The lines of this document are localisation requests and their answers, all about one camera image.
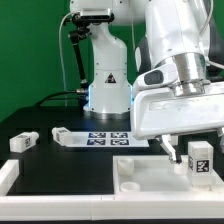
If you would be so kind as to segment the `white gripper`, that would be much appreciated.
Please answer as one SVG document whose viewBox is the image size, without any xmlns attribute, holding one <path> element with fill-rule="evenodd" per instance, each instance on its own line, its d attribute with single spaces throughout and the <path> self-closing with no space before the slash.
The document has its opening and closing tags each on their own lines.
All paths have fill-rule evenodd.
<svg viewBox="0 0 224 224">
<path fill-rule="evenodd" d="M 170 162 L 180 164 L 181 154 L 175 149 L 176 135 L 217 130 L 224 155 L 224 82 L 207 82 L 203 94 L 176 97 L 169 85 L 177 77 L 174 63 L 137 77 L 130 113 L 132 135 L 136 139 L 158 137 Z"/>
</svg>

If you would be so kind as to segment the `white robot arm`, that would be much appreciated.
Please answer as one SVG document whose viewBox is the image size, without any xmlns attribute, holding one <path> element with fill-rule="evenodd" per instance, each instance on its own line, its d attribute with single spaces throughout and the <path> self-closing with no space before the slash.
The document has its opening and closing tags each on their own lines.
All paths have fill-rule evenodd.
<svg viewBox="0 0 224 224">
<path fill-rule="evenodd" d="M 174 163 L 180 158 L 172 136 L 224 129 L 224 82 L 206 77 L 216 43 L 210 5 L 203 0 L 72 0 L 70 11 L 93 45 L 87 115 L 128 115 L 133 136 L 159 139 Z M 139 75 L 134 83 L 125 76 L 126 46 L 108 30 L 129 23 L 146 26 L 136 50 Z"/>
</svg>

